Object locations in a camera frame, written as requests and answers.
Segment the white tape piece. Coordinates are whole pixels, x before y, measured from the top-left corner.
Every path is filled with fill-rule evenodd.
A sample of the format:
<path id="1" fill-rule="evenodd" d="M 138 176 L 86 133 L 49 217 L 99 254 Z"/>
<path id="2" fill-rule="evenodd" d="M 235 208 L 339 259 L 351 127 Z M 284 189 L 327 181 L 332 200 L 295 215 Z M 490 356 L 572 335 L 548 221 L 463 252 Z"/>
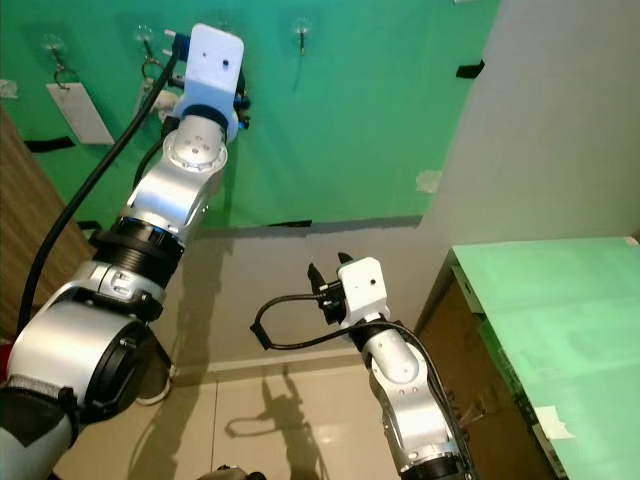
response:
<path id="1" fill-rule="evenodd" d="M 548 440 L 566 440 L 575 439 L 576 435 L 573 435 L 567 428 L 566 422 L 561 419 L 559 411 L 553 404 L 548 406 L 535 406 L 534 410 L 536 419 L 538 419 L 538 425 L 545 438 Z"/>

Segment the brown cardboard table base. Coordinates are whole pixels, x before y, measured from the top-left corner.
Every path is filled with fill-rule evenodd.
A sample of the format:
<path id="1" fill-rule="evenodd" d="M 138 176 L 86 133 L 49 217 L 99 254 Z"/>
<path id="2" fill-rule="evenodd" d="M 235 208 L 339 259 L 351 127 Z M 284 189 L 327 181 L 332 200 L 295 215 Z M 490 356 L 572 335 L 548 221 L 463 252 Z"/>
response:
<path id="1" fill-rule="evenodd" d="M 479 480 L 556 480 L 524 388 L 457 262 L 445 257 L 417 325 Z"/>

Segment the keys with white plush charm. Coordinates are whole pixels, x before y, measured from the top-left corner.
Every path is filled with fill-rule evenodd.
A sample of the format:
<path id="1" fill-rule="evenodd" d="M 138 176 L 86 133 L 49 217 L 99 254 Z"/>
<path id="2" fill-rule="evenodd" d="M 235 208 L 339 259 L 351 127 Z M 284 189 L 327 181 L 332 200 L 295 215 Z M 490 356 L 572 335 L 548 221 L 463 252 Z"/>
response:
<path id="1" fill-rule="evenodd" d="M 159 60 L 154 58 L 143 60 L 141 70 L 143 79 L 140 84 L 137 99 L 134 101 L 133 111 L 137 113 L 137 111 L 142 108 L 143 101 L 150 95 L 156 79 L 160 79 L 161 93 L 152 101 L 150 108 L 148 108 L 148 113 L 154 114 L 160 122 L 163 122 L 166 116 L 172 113 L 175 105 L 177 105 L 178 95 L 169 90 L 170 81 L 163 76 L 163 64 L 161 64 Z"/>

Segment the grey white shoe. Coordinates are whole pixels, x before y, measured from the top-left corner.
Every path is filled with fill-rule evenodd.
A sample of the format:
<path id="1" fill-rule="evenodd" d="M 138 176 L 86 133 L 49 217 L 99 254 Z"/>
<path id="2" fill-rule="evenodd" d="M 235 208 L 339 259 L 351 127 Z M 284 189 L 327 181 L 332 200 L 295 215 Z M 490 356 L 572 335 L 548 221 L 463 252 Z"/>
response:
<path id="1" fill-rule="evenodd" d="M 174 378 L 178 374 L 178 367 L 174 365 L 172 356 L 161 348 L 155 361 L 155 381 L 145 388 L 145 394 L 141 394 L 138 402 L 141 404 L 157 404 L 165 401 L 172 393 Z"/>

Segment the clear adhesive wall hook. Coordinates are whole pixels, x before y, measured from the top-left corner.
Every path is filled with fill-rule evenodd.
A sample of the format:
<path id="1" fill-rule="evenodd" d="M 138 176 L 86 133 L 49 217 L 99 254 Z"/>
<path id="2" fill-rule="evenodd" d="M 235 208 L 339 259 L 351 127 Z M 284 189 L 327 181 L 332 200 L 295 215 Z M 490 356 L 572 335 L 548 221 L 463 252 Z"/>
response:
<path id="1" fill-rule="evenodd" d="M 297 14 L 294 15 L 291 22 L 291 32 L 294 38 L 294 45 L 296 45 L 297 55 L 300 58 L 305 58 L 308 54 L 308 50 L 311 49 L 312 36 L 314 36 L 315 27 L 317 24 L 317 15 L 315 14 Z"/>
<path id="2" fill-rule="evenodd" d="M 45 33 L 45 35 L 41 37 L 40 44 L 41 49 L 54 61 L 55 72 L 68 69 L 67 61 L 65 61 L 65 50 L 67 50 L 67 46 L 65 46 L 63 38 L 55 35 L 55 33 Z"/>
<path id="3" fill-rule="evenodd" d="M 137 24 L 136 28 L 134 28 L 134 38 L 136 38 L 136 41 L 141 46 L 143 63 L 145 64 L 157 64 L 154 46 L 152 46 L 154 37 L 154 29 L 147 26 L 147 24 Z"/>

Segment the wooden cabinet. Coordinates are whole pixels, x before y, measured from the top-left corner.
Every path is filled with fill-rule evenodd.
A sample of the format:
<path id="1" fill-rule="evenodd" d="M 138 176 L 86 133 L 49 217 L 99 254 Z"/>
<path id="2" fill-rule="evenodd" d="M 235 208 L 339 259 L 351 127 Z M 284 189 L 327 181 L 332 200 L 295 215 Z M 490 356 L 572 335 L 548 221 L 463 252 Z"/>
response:
<path id="1" fill-rule="evenodd" d="M 0 301 L 1 333 L 18 333 L 20 296 L 32 257 L 58 204 L 58 192 L 20 137 L 13 120 L 0 111 Z"/>

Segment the green table cover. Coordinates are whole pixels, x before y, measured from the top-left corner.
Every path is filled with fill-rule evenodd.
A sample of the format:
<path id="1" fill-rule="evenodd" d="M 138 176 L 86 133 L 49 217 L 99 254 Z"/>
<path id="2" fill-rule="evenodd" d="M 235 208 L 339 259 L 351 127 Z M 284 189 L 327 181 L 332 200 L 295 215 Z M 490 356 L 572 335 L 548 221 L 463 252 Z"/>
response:
<path id="1" fill-rule="evenodd" d="M 640 480 L 640 243 L 628 237 L 453 248 L 568 480 Z"/>

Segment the green wall sheet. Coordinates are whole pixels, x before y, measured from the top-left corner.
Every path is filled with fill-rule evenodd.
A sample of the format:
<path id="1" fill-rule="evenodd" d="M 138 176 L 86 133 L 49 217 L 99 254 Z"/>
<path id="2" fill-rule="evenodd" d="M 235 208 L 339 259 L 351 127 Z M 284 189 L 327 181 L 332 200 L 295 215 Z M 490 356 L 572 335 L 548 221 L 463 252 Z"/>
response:
<path id="1" fill-rule="evenodd" d="M 108 146 L 77 143 L 46 84 L 54 61 L 41 37 L 63 38 L 72 82 L 87 88 L 111 134 L 127 127 L 142 83 L 137 24 L 204 23 L 244 41 L 250 128 L 238 134 L 206 227 L 268 227 L 279 221 L 416 218 L 431 195 L 424 170 L 442 172 L 472 79 L 458 65 L 483 60 L 500 0 L 1 0 L 3 99 L 23 140 L 69 136 L 76 147 L 36 154 L 70 197 Z M 311 49 L 297 55 L 291 22 L 317 15 Z"/>

